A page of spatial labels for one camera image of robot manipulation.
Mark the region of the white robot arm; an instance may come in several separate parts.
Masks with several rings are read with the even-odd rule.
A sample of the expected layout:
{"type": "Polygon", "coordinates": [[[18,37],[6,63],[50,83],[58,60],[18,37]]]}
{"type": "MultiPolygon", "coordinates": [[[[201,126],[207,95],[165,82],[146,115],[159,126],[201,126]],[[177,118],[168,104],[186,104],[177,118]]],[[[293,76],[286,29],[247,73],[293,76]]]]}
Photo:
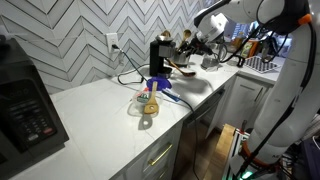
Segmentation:
{"type": "Polygon", "coordinates": [[[268,31],[292,37],[254,128],[230,162],[235,179],[272,179],[282,154],[304,135],[320,108],[320,0],[219,0],[194,17],[198,33],[191,47],[208,50],[201,41],[220,35],[213,21],[218,14],[237,23],[256,21],[268,31]]]}

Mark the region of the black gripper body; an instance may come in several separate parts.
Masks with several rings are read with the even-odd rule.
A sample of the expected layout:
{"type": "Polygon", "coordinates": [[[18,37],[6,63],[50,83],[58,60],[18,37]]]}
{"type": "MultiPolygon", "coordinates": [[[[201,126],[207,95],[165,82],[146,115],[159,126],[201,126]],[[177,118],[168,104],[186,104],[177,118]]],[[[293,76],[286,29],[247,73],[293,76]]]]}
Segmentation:
{"type": "Polygon", "coordinates": [[[192,38],[190,45],[196,51],[201,51],[208,55],[213,54],[213,51],[204,42],[201,42],[196,36],[192,38]]]}

